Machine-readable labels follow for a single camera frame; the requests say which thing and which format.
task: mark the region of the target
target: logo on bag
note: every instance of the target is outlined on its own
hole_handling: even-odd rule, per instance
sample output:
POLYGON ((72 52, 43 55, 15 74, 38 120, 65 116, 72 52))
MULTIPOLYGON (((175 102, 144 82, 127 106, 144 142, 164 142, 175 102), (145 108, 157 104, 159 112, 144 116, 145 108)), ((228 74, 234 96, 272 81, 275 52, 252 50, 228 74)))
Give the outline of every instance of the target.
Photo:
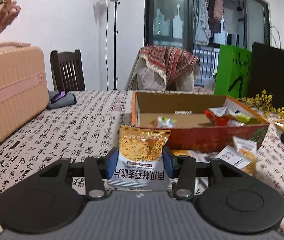
POLYGON ((247 56, 247 61, 246 60, 241 60, 241 53, 239 52, 238 53, 238 58, 233 58, 233 64, 236 64, 239 66, 239 72, 240 72, 240 75, 237 77, 237 79, 235 79, 235 81, 229 86, 229 92, 236 86, 236 84, 240 84, 240 87, 239 87, 239 91, 238 91, 238 97, 241 98, 242 97, 242 88, 243 88, 243 82, 244 82, 244 79, 243 79, 243 74, 241 73, 241 67, 242 66, 247 66, 247 73, 246 73, 246 76, 248 76, 248 71, 250 69, 250 62, 249 62, 249 58, 248 58, 248 55, 247 56))
POLYGON ((250 66, 250 62, 249 61, 246 61, 246 60, 241 60, 240 59, 240 53, 238 53, 238 58, 233 58, 233 64, 236 64, 236 65, 239 65, 240 67, 241 66, 250 66))

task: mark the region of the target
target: red patterned blanket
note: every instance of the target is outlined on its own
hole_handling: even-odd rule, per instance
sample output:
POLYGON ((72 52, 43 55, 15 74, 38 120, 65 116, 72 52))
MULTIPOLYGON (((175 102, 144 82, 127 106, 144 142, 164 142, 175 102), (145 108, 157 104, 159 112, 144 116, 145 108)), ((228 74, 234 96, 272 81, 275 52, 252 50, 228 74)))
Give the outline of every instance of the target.
POLYGON ((198 57, 184 49, 156 45, 141 48, 140 57, 163 78, 166 85, 171 85, 199 63, 198 57))

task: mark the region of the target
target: black shopping bag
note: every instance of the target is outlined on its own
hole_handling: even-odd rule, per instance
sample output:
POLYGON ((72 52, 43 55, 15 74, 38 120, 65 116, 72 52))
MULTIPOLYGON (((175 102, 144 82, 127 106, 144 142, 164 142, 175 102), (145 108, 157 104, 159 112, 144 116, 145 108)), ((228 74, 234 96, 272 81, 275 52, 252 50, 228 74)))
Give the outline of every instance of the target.
POLYGON ((254 42, 247 97, 264 89, 273 95, 274 107, 284 106, 284 49, 254 42))

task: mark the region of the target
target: green shopping bag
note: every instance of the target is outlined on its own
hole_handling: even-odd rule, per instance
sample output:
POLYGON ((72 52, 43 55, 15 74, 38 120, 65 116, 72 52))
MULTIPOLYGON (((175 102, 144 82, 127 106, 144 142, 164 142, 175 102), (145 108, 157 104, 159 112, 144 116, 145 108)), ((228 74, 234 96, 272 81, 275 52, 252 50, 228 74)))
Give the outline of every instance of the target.
POLYGON ((250 51, 233 45, 221 45, 214 94, 245 97, 250 62, 250 51))

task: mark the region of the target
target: blue gripper pad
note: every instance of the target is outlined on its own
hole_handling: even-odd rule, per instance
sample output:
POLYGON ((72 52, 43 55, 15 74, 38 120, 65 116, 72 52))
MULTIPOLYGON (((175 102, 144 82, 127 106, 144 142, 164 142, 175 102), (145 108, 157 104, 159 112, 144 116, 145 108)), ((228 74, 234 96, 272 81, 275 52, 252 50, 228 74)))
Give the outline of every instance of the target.
POLYGON ((106 170, 106 179, 112 178, 116 165, 118 163, 118 157, 119 157, 119 149, 117 148, 113 152, 112 156, 109 158, 109 162, 108 162, 108 166, 106 170))
POLYGON ((164 169, 166 171, 166 174, 169 178, 174 178, 174 169, 173 169, 173 163, 172 158, 170 154, 168 153, 169 149, 166 147, 163 149, 163 162, 164 162, 164 169))

